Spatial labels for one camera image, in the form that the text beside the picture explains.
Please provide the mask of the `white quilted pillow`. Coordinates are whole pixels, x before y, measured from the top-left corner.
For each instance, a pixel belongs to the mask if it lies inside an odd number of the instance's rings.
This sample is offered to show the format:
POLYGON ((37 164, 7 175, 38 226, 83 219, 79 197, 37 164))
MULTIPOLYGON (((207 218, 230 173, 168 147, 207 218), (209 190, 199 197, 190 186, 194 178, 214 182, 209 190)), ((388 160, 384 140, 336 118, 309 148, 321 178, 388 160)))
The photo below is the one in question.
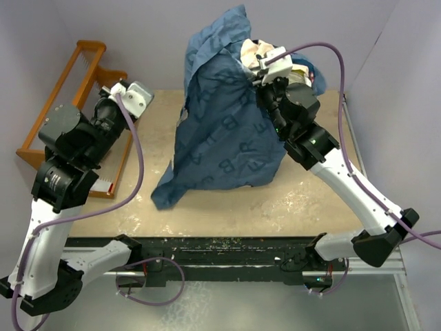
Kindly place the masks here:
MULTIPOLYGON (((258 60, 275 48, 274 45, 262 40, 246 39, 240 49, 240 60, 250 70, 254 68, 257 70, 259 67, 258 60)), ((289 74, 289 82, 301 82, 312 87, 316 76, 313 64, 301 54, 291 54, 291 58, 293 67, 289 74)))

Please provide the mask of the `blue cartoon print pillowcase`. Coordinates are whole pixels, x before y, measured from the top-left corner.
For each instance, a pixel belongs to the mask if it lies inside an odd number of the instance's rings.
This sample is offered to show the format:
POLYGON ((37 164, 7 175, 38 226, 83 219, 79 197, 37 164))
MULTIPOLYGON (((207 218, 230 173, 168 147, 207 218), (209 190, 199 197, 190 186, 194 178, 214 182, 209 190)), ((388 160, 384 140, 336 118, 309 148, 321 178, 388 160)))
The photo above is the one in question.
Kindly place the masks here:
POLYGON ((189 190, 267 185, 278 171, 286 152, 256 104, 251 66, 241 57, 251 30, 239 5, 189 38, 174 156, 151 195, 158 210, 189 190))

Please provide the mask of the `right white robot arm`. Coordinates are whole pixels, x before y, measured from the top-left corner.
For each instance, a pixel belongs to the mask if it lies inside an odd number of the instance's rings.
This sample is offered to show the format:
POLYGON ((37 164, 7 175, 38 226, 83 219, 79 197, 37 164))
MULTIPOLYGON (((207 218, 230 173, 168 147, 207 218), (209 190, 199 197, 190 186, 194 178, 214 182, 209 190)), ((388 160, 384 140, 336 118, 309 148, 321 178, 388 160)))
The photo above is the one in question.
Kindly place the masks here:
POLYGON ((287 154, 326 183, 362 223, 361 230, 319 234, 307 246, 307 264, 321 270, 334 259, 358 257, 381 267, 419 220, 418 213, 388 200, 345 161, 339 141, 315 121, 320 102, 309 86, 282 77, 254 86, 257 104, 267 111, 287 154))

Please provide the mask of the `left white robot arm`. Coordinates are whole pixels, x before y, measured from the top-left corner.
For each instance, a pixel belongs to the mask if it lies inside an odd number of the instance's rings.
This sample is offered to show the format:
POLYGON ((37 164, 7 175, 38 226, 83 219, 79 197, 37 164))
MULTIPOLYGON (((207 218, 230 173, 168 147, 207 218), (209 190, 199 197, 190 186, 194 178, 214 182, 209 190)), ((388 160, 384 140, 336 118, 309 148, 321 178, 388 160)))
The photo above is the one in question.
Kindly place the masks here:
POLYGON ((92 118, 70 104, 49 111, 39 131, 45 159, 31 190, 27 237, 13 272, 1 280, 2 296, 15 299, 26 314, 37 317, 63 310, 102 274, 140 266, 142 246, 124 234, 84 257, 61 257, 71 219, 85 205, 104 156, 140 115, 106 97, 97 102, 92 118))

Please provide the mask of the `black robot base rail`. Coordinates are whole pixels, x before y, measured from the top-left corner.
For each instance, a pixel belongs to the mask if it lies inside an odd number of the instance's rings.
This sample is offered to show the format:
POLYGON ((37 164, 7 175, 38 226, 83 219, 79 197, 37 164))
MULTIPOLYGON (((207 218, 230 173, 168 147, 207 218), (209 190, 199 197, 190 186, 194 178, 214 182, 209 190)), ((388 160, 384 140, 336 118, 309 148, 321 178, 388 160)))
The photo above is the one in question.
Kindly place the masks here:
POLYGON ((345 270, 342 258, 320 262, 309 249, 313 237, 138 237, 145 265, 113 267, 119 276, 146 276, 147 287, 168 281, 331 284, 345 270))

